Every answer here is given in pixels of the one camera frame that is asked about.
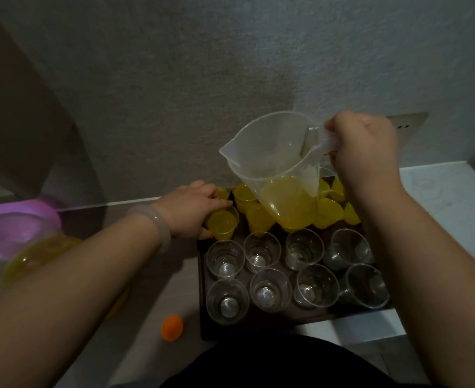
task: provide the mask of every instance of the orange ball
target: orange ball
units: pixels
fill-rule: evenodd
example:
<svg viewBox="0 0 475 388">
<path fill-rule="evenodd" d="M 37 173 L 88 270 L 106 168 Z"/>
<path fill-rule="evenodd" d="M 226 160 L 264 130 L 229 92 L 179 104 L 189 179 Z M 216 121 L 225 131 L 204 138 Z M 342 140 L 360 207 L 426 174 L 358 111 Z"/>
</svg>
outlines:
<svg viewBox="0 0 475 388">
<path fill-rule="evenodd" d="M 169 316 L 162 323 L 162 338 L 173 341 L 180 337 L 183 331 L 183 321 L 180 316 Z"/>
</svg>

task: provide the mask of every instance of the dark tray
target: dark tray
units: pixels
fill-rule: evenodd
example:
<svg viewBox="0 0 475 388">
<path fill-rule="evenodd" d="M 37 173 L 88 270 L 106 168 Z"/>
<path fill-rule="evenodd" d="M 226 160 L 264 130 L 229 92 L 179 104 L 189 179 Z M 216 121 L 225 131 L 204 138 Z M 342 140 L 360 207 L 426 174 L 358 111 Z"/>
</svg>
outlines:
<svg viewBox="0 0 475 388">
<path fill-rule="evenodd" d="M 344 221 L 339 221 L 333 226 L 320 230 L 314 226 L 309 227 L 311 230 L 316 232 L 321 236 L 324 241 L 324 247 L 327 248 L 331 242 L 331 235 L 339 228 L 352 228 L 364 234 L 363 226 L 361 223 L 357 226 L 351 226 Z M 281 258 L 278 263 L 276 263 L 273 268 L 276 268 L 283 273 L 291 281 L 293 289 L 295 289 L 295 280 L 297 272 L 294 272 L 288 269 L 285 266 L 285 253 L 286 253 L 286 233 L 278 224 L 275 224 L 270 233 L 275 235 L 280 242 L 282 247 Z M 248 223 L 246 217 L 243 214 L 240 214 L 240 222 L 234 232 L 232 240 L 243 245 L 245 238 L 250 234 L 248 229 Z M 314 308 L 314 309 L 304 309 L 299 307 L 292 298 L 292 302 L 289 307 L 279 313 L 266 313 L 260 310 L 255 306 L 252 301 L 250 301 L 250 308 L 248 313 L 238 323 L 234 325 L 222 326 L 218 323 L 215 323 L 214 320 L 210 318 L 206 309 L 206 293 L 210 287 L 216 282 L 216 279 L 209 273 L 207 266 L 205 265 L 205 254 L 208 251 L 208 248 L 215 242 L 214 239 L 206 241 L 197 241 L 198 249 L 198 275 L 199 275 L 199 286 L 200 286 L 200 329 L 201 337 L 203 340 L 216 340 L 221 339 L 224 336 L 234 335 L 242 333 L 243 331 L 256 331 L 267 328 L 269 331 L 272 330 L 285 330 L 287 328 L 292 328 L 300 324 L 314 323 L 316 321 L 331 320 L 340 317 L 350 316 L 352 314 L 368 313 L 372 310 L 366 309 L 362 306 L 355 305 L 342 305 L 336 303 L 330 308 Z M 345 270 L 336 271 L 334 274 L 338 279 L 340 279 L 345 273 Z M 252 278 L 253 274 L 247 270 L 246 264 L 240 273 L 237 275 L 236 279 L 239 280 L 245 288 L 248 290 L 248 284 Z M 393 306 L 389 302 L 382 309 L 391 309 Z"/>
</svg>

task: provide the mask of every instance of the bracelet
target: bracelet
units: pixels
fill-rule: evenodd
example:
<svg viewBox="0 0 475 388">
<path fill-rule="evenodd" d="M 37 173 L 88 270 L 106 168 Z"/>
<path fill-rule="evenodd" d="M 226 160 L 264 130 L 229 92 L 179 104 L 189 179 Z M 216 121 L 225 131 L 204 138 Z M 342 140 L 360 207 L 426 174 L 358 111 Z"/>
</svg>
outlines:
<svg viewBox="0 0 475 388">
<path fill-rule="evenodd" d="M 163 254 L 169 250 L 171 245 L 171 229 L 164 218 L 149 205 L 137 204 L 128 209 L 128 214 L 141 214 L 147 216 L 158 228 L 158 235 L 162 240 L 162 246 L 158 253 Z"/>
</svg>

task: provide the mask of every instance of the plastic pitcher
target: plastic pitcher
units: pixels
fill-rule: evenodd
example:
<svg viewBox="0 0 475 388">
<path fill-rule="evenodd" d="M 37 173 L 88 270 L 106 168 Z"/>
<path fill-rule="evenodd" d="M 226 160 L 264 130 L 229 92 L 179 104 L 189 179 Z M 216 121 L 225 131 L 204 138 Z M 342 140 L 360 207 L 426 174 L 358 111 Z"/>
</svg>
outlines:
<svg viewBox="0 0 475 388">
<path fill-rule="evenodd" d="M 309 226 L 318 213 L 318 163 L 334 137 L 301 113 L 262 116 L 219 152 L 284 228 Z"/>
</svg>

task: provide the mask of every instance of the electrical outlet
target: electrical outlet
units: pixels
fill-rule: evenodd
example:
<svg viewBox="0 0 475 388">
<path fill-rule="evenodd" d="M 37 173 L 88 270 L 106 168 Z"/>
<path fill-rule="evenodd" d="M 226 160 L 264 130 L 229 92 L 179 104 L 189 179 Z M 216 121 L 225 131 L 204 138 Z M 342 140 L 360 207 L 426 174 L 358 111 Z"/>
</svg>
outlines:
<svg viewBox="0 0 475 388">
<path fill-rule="evenodd" d="M 399 137 L 399 147 L 404 146 L 422 127 L 429 113 L 399 114 L 396 116 L 387 116 L 394 128 L 396 128 Z"/>
</svg>

